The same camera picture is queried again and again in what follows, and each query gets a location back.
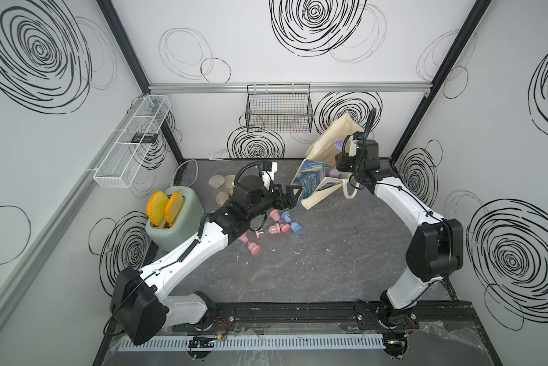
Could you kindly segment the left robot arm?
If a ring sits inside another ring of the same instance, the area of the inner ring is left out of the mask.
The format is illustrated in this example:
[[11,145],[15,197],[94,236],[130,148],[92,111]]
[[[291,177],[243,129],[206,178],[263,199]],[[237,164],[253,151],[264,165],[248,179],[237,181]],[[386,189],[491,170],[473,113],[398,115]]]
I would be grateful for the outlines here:
[[244,177],[235,184],[233,197],[205,215],[189,239],[141,269],[125,268],[119,273],[110,305],[112,319],[136,346],[166,327],[212,323],[213,303],[204,293],[173,296],[173,289],[205,260],[246,233],[254,218],[274,209],[294,208],[301,192],[300,185],[265,186],[258,176]]

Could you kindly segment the purple hourglass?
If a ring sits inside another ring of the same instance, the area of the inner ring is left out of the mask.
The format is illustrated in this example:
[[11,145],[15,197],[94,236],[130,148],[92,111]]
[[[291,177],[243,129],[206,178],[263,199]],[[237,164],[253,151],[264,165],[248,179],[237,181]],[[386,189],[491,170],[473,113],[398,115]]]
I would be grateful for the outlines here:
[[333,142],[335,148],[337,151],[339,151],[340,153],[344,153],[345,152],[345,146],[346,146],[346,142],[344,139],[336,139],[334,142]]

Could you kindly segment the canvas bag with starry print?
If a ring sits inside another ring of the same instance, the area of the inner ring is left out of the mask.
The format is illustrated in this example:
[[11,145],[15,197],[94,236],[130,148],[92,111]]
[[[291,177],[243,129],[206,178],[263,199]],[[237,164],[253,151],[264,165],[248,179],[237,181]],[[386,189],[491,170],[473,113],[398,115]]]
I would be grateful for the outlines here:
[[355,132],[364,129],[353,121],[348,113],[336,119],[326,131],[312,143],[306,152],[306,157],[299,166],[292,180],[292,185],[302,187],[298,199],[306,210],[312,209],[332,193],[343,190],[345,199],[353,199],[357,195],[359,184],[350,192],[350,173],[337,171],[335,156],[341,152],[342,145],[336,148],[335,141],[350,137]]

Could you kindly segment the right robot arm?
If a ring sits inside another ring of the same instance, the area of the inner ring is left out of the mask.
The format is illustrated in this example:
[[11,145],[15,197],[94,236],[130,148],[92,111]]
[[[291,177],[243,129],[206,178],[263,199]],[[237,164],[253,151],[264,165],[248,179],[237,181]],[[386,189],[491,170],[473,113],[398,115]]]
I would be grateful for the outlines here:
[[463,267],[463,227],[434,212],[391,169],[383,169],[377,143],[354,133],[342,142],[336,168],[349,175],[354,189],[367,188],[385,202],[412,234],[399,279],[380,297],[379,322],[395,328],[409,317],[423,294]]

